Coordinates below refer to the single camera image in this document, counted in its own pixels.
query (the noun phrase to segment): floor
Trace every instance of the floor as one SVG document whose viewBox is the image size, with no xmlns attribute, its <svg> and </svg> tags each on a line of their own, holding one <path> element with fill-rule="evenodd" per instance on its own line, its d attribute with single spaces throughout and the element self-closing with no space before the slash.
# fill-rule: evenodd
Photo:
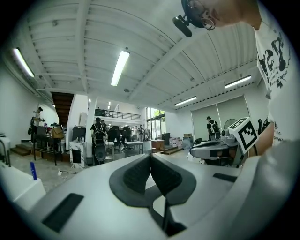
<svg viewBox="0 0 300 240">
<path fill-rule="evenodd" d="M 118 153 L 118 152 L 119 151 L 116 150 L 115 160 L 125 157 L 124 153 Z M 144 153 L 150 153 L 150 152 L 151 152 L 151 142 L 145 142 Z M 135 154 L 138 154 L 137 151 L 129 152 L 129 156 Z M 185 160 L 187 154 L 188 154 L 188 150 L 182 150 L 172 154 L 171 156 L 174 158 L 182 158 L 183 160 Z M 59 184 L 72 178 L 75 175 L 74 174 L 75 172 L 81 171 L 81 169 L 72 168 L 69 162 L 57 161 L 57 166 L 55 166 L 53 161 L 48 161 L 47 159 L 42 159 L 41 157 L 37 157 L 37 160 L 34 161 L 33 155 L 22 157 L 17 154 L 11 153 L 10 160 L 12 166 L 28 174 L 31 174 L 30 162 L 34 162 L 36 172 L 37 172 L 37 177 L 42 180 L 46 192 L 49 192 L 51 189 L 57 187 Z M 105 163 L 109 163 L 111 161 L 112 159 L 106 159 Z M 63 171 L 61 176 L 58 176 L 59 170 Z"/>
</svg>

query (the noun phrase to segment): ceiling light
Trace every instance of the ceiling light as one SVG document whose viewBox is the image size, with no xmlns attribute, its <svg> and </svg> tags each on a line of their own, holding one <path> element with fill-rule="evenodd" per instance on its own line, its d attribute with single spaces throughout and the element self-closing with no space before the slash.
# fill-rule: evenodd
<svg viewBox="0 0 300 240">
<path fill-rule="evenodd" d="M 243 78 L 241 78 L 241 79 L 239 79 L 239 80 L 236 80 L 236 81 L 234 81 L 234 82 L 232 82 L 232 83 L 226 84 L 226 85 L 225 85 L 225 88 L 230 88 L 230 87 L 232 87 L 232 86 L 234 86 L 234 85 L 236 85 L 236 84 L 239 84 L 239 83 L 242 83 L 242 82 L 244 82 L 244 81 L 247 81 L 247 80 L 249 80 L 250 78 L 251 78 L 251 75 L 249 75 L 249 76 L 247 76 L 247 77 L 243 77 Z"/>
<path fill-rule="evenodd" d="M 184 104 L 184 103 L 187 103 L 187 102 L 193 101 L 193 100 L 195 100 L 195 99 L 197 99 L 197 97 L 192 97 L 192 98 L 189 98 L 189 99 L 187 99 L 187 100 L 184 100 L 184 101 L 182 101 L 182 102 L 180 102 L 180 103 L 177 103 L 177 104 L 175 104 L 175 106 L 182 105 L 182 104 Z"/>
<path fill-rule="evenodd" d="M 27 63 L 25 62 L 21 52 L 19 49 L 14 48 L 14 54 L 17 57 L 19 63 L 22 65 L 22 67 L 24 68 L 24 70 L 29 74 L 30 77 L 34 77 L 32 71 L 29 69 Z"/>
<path fill-rule="evenodd" d="M 123 72 L 123 68 L 130 56 L 129 52 L 121 51 L 119 55 L 119 59 L 117 61 L 116 68 L 114 70 L 113 76 L 112 76 L 112 86 L 117 86 L 119 79 L 121 77 L 121 74 Z"/>
</svg>

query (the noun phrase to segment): staircase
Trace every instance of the staircase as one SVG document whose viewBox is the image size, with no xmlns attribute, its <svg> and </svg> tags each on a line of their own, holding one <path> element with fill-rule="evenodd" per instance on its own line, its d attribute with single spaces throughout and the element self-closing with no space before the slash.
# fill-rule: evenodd
<svg viewBox="0 0 300 240">
<path fill-rule="evenodd" d="M 10 149 L 12 152 L 19 154 L 21 156 L 26 156 L 31 154 L 31 148 L 23 144 L 17 144 L 15 148 Z"/>
<path fill-rule="evenodd" d="M 60 119 L 60 124 L 63 127 L 67 126 L 69 112 L 73 101 L 74 94 L 52 92 L 53 103 L 55 105 L 56 113 Z"/>
</svg>

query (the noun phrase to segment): blue bottle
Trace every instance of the blue bottle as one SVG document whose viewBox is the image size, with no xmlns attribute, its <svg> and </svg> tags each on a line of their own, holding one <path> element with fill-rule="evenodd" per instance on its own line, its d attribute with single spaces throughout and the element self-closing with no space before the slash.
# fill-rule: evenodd
<svg viewBox="0 0 300 240">
<path fill-rule="evenodd" d="M 36 168 L 34 167 L 34 163 L 33 162 L 30 162 L 30 169 L 31 169 L 31 174 L 33 176 L 33 180 L 34 181 L 38 180 Z"/>
</svg>

